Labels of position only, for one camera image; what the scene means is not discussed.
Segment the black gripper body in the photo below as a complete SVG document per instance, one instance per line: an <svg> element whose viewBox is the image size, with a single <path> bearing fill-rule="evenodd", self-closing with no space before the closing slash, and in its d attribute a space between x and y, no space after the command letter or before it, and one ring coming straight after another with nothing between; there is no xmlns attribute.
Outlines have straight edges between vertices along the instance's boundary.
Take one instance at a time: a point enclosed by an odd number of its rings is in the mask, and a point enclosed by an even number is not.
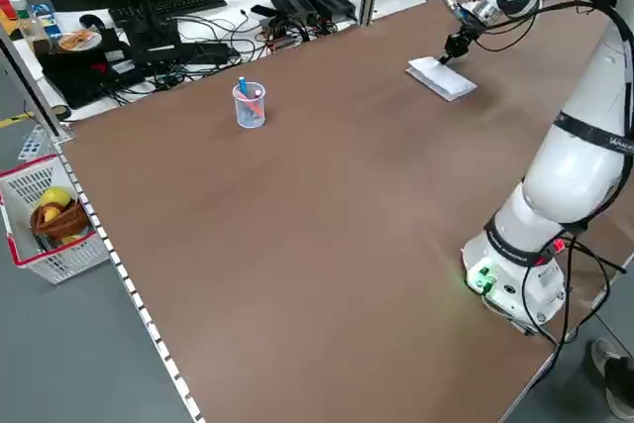
<svg viewBox="0 0 634 423"><path fill-rule="evenodd" d="M467 54L470 46L481 35L481 22L464 20L459 29L447 37L447 54Z"/></svg>

